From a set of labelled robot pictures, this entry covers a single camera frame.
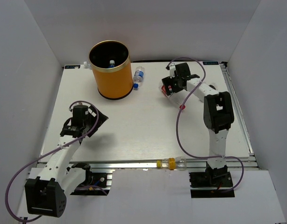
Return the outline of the red label plastic bottle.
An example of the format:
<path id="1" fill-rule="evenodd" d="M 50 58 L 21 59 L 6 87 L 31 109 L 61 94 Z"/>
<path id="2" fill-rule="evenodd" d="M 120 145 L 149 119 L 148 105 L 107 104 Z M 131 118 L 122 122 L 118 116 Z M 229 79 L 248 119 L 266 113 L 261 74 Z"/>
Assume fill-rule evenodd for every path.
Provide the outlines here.
<path id="1" fill-rule="evenodd" d="M 184 110 L 185 105 L 183 105 L 183 102 L 187 96 L 187 93 L 182 90 L 177 93 L 172 93 L 171 95 L 167 95 L 165 91 L 164 85 L 160 85 L 160 91 L 163 93 L 163 95 L 172 103 L 175 107 L 178 107 L 179 109 Z"/>

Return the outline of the clear blue-cap plastic bottle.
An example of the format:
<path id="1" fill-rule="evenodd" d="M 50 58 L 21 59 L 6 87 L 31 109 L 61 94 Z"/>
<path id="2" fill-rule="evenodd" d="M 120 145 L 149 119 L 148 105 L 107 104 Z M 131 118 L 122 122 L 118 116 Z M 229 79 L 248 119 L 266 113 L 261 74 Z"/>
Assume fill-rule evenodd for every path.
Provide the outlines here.
<path id="1" fill-rule="evenodd" d="M 115 61 L 114 60 L 110 60 L 109 61 L 109 68 L 114 68 L 115 67 Z"/>

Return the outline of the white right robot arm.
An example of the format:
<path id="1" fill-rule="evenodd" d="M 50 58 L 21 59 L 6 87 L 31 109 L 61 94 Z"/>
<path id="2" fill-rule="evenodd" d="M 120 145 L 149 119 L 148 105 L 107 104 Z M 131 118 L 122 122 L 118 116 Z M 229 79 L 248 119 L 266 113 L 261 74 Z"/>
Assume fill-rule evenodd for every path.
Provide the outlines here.
<path id="1" fill-rule="evenodd" d="M 187 63 L 169 63 L 166 69 L 169 76 L 162 79 L 165 94 L 170 96 L 185 90 L 188 95 L 180 106 L 176 121 L 176 137 L 181 150 L 188 156 L 207 160 L 205 181 L 210 186 L 216 186 L 222 177 L 227 175 L 225 151 L 228 132 L 234 122 L 234 112 L 229 92 L 218 92 L 216 89 L 204 83 L 206 70 L 200 65 L 203 76 L 192 75 Z M 179 138 L 179 118 L 185 103 L 191 95 L 195 95 L 203 103 L 203 121 L 209 132 L 209 156 L 194 156 L 188 153 L 182 146 Z"/>

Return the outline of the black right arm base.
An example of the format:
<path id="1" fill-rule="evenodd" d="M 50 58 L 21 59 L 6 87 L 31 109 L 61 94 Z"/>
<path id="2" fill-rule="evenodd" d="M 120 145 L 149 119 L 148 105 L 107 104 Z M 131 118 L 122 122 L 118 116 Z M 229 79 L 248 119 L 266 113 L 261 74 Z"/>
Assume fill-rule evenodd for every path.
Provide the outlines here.
<path id="1" fill-rule="evenodd" d="M 189 173 L 191 198 L 234 198 L 234 190 L 225 192 L 233 187 L 230 172 L 224 177 L 211 179 L 205 172 Z"/>

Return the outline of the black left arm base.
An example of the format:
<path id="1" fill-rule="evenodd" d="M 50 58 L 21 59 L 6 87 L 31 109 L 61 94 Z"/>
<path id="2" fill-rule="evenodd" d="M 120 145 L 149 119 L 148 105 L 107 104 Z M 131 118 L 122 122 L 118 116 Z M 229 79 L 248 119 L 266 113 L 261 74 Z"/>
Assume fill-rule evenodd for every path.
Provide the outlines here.
<path id="1" fill-rule="evenodd" d="M 71 193 L 74 196 L 106 196 L 111 187 L 111 173 L 92 171 L 90 164 L 75 163 L 71 167 L 67 167 L 66 173 L 73 168 L 82 168 L 86 171 L 85 180 L 79 184 Z"/>

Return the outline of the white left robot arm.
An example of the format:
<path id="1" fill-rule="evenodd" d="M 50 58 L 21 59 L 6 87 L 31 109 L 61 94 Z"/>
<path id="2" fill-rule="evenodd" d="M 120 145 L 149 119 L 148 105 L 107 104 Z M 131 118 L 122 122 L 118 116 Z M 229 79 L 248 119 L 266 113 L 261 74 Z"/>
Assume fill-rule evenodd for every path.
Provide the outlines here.
<path id="1" fill-rule="evenodd" d="M 52 153 L 36 178 L 25 183 L 27 211 L 38 216 L 61 217 L 67 197 L 76 188 L 83 188 L 93 182 L 88 163 L 69 163 L 81 146 L 83 139 L 91 137 L 108 117 L 94 106 L 75 105 L 70 117 L 60 132 L 59 151 Z"/>

